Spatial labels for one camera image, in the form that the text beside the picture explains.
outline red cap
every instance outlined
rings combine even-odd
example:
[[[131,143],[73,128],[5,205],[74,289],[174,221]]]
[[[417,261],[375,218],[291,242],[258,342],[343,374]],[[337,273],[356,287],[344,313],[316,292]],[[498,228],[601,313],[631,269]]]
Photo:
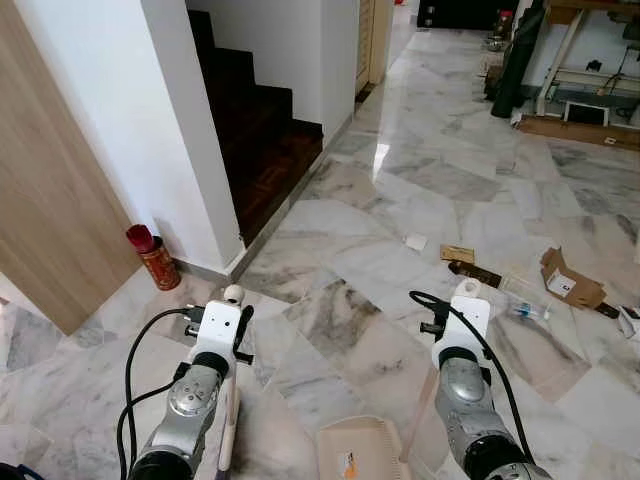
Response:
[[[153,250],[154,240],[146,225],[133,225],[127,230],[127,238],[138,253],[148,253]]]

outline paper scrap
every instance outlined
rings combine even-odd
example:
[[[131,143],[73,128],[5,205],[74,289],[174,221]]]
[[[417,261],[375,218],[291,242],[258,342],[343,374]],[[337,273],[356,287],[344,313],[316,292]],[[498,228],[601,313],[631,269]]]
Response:
[[[424,247],[427,244],[427,237],[425,237],[424,235],[420,235],[419,233],[412,233],[411,235],[407,236],[404,243],[406,243],[407,247],[421,252],[422,250],[424,250]]]

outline cardboard box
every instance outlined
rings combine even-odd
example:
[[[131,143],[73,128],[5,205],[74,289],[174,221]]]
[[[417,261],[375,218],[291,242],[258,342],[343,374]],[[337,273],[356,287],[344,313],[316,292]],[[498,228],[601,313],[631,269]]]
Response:
[[[547,291],[563,302],[578,308],[595,308],[606,297],[601,283],[567,267],[561,249],[550,248],[540,263]]]
[[[440,245],[440,259],[476,263],[476,255],[473,249],[456,247],[454,245]]]

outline staircase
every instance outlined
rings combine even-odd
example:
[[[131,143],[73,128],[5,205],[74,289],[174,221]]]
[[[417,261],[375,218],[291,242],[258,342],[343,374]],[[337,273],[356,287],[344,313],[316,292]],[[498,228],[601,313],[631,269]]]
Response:
[[[207,12],[189,10],[189,20],[249,245],[322,151],[322,127],[293,119],[290,89],[256,85],[251,52],[216,48]]]

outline red canister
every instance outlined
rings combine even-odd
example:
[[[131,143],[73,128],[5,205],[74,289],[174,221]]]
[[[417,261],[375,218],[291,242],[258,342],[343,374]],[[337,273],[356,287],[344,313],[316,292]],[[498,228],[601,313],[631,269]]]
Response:
[[[162,238],[152,236],[145,225],[133,225],[127,230],[127,238],[147,267],[160,290],[171,290],[180,283],[180,274],[165,248]]]

